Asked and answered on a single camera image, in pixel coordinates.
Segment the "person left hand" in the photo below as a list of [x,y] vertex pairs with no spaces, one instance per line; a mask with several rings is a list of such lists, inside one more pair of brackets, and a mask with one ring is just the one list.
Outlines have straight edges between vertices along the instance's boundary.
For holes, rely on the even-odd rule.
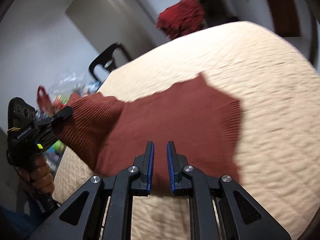
[[35,158],[33,168],[30,172],[21,168],[18,169],[20,185],[28,193],[37,189],[51,196],[55,190],[55,185],[50,166],[47,164],[47,158],[44,155],[38,155]]

